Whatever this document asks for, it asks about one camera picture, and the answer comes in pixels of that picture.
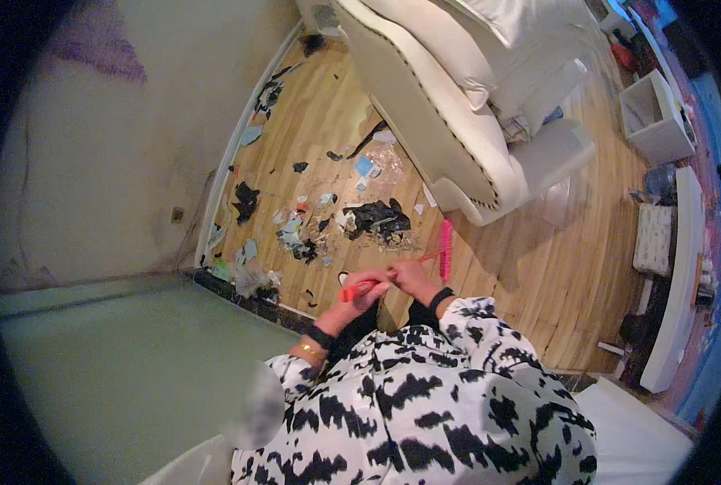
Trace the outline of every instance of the purple stain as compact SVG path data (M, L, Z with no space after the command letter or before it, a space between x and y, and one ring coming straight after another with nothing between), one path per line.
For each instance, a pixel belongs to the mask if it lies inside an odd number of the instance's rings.
M51 39L48 52L105 75L140 84L148 80L134 47L125 39L123 17L115 1L91 0L68 15Z

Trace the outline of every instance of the black watch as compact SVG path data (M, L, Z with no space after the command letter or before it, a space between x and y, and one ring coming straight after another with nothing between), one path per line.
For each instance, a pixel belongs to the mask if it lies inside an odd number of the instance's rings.
M331 346L333 345L333 341L336 340L336 338L331 337L326 332L320 330L317 328L316 325L312 324L307 329L307 336L317 342L320 347L323 347L324 350L331 350Z
M430 305L428 305L428 315L433 315L438 318L436 315L436 308L442 301L444 301L445 298L449 298L454 294L455 292L448 286L442 289L439 293L436 293L436 296L433 296L433 299L430 301Z

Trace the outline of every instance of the gold bracelet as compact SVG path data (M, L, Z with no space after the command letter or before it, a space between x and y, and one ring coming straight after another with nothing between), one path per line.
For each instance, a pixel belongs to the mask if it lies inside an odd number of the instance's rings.
M326 351L319 352L316 348L314 348L310 344L307 344L306 342L299 342L298 346L301 347L301 350L303 350L307 354L310 354L314 358L324 360L328 356L328 353Z

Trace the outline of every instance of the hand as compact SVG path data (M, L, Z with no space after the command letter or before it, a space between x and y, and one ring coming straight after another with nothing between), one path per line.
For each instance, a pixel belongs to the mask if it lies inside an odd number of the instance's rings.
M396 259L388 267L388 278L398 286L401 291L414 298L425 306L430 305L433 296L441 291L443 286L428 279L423 263L416 259Z
M383 296L390 288L388 275L379 268L365 269L357 273L350 273L344 280L344 286L354 285L366 279L374 279L379 282L370 292L359 296L355 300L342 303L339 294L336 294L336 301L331 308L324 312L315 322L315 325L328 335L336 337L352 320L362 315L374 304L377 298Z

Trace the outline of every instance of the wall outlet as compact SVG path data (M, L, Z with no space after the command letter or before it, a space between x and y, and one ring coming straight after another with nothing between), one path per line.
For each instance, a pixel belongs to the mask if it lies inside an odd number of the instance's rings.
M184 208L172 207L172 224L182 224L184 214L185 214Z

